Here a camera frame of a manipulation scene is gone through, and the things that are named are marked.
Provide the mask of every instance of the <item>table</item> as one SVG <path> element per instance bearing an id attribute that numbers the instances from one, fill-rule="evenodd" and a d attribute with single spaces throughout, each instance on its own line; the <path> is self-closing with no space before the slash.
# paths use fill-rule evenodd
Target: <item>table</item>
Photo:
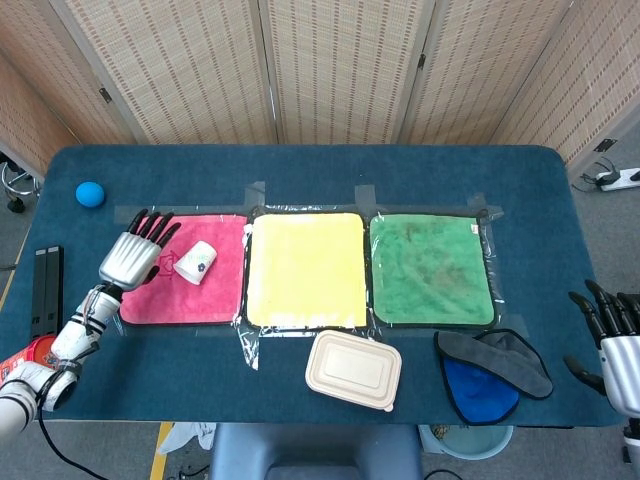
<path id="1" fill-rule="evenodd" d="M 98 209 L 74 198 L 82 181 L 101 183 Z M 619 421 L 606 400 L 577 382 L 562 356 L 588 368 L 598 359 L 567 291 L 593 277 L 560 156 L 537 146 L 78 146 L 59 152 L 0 315 L 0 358 L 29 336 L 33 252 L 65 248 L 64 310 L 69 316 L 98 282 L 98 266 L 122 231 L 117 208 L 136 205 L 242 205 L 245 186 L 265 182 L 272 205 L 346 205 L 357 185 L 374 185 L 387 205 L 466 205 L 476 193 L 499 205 L 493 223 L 503 295 L 524 320 L 555 390 L 522 398 L 505 423 L 606 425 Z M 394 331 L 384 339 L 403 358 L 394 410 L 369 410 L 310 391 L 304 380 L 310 338 L 263 338 L 260 368 L 245 364 L 231 327 L 157 327 L 121 336 L 110 326 L 56 418 L 291 423 L 460 423 L 446 397 L 431 333 Z"/>

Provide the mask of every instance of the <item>pink towel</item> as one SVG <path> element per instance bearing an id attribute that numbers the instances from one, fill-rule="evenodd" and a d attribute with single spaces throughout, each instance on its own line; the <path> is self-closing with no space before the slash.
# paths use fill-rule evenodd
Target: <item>pink towel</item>
<path id="1" fill-rule="evenodd" d="M 125 293 L 120 308 L 125 322 L 138 325 L 227 323 L 240 309 L 244 266 L 243 228 L 238 215 L 176 216 L 169 225 L 182 227 L 162 250 L 160 271 L 148 285 Z M 216 249 L 218 256 L 200 285 L 193 285 L 173 269 L 198 240 Z"/>

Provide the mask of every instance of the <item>robotic hand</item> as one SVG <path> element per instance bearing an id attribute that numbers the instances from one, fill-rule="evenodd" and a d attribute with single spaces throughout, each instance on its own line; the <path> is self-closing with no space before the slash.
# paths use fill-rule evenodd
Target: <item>robotic hand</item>
<path id="1" fill-rule="evenodd" d="M 569 292 L 569 298 L 587 321 L 602 376 L 586 371 L 573 356 L 565 356 L 564 362 L 578 380 L 605 395 L 616 411 L 630 418 L 625 443 L 640 478 L 640 303 L 631 295 L 607 293 L 591 280 L 585 284 L 596 299 L 597 310 L 579 293 Z"/>
<path id="2" fill-rule="evenodd" d="M 155 212 L 140 227 L 146 214 L 147 210 L 140 211 L 120 235 L 100 266 L 103 283 L 89 291 L 53 342 L 56 369 L 24 362 L 0 386 L 0 444 L 24 430 L 38 410 L 52 412 L 69 399 L 85 359 L 99 349 L 108 320 L 120 308 L 122 293 L 148 283 L 158 273 L 155 260 L 180 224 L 166 229 L 173 217 L 169 213 L 154 227 L 160 217 Z"/>

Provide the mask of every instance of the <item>paper food container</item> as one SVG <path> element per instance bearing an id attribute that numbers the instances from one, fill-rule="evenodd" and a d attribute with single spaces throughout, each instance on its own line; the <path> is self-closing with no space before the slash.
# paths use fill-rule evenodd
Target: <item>paper food container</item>
<path id="1" fill-rule="evenodd" d="M 401 366 L 393 347 L 325 330 L 313 342 L 305 379 L 316 392 L 390 412 Z"/>

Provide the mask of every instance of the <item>wooden screen panel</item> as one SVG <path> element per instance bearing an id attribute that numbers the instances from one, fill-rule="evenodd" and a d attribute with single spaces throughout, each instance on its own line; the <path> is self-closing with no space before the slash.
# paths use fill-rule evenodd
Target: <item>wooden screen panel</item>
<path id="1" fill-rule="evenodd" d="M 53 155 L 77 142 L 2 55 L 0 85 L 0 150 L 44 176 Z"/>
<path id="2" fill-rule="evenodd" d="M 249 0 L 65 0 L 151 143 L 271 143 Z"/>
<path id="3" fill-rule="evenodd" d="M 428 3 L 261 1 L 283 141 L 391 142 Z"/>
<path id="4" fill-rule="evenodd" d="M 640 3 L 576 2 L 494 140 L 550 146 L 574 160 L 640 102 Z"/>
<path id="5" fill-rule="evenodd" d="M 409 143 L 487 143 L 525 81 L 566 0 L 449 0 L 432 37 Z"/>
<path id="6" fill-rule="evenodd" d="M 117 123 L 87 78 L 88 65 L 78 64 L 79 51 L 70 52 L 45 19 L 42 0 L 0 2 L 0 48 L 83 143 L 133 143 L 126 127 Z"/>

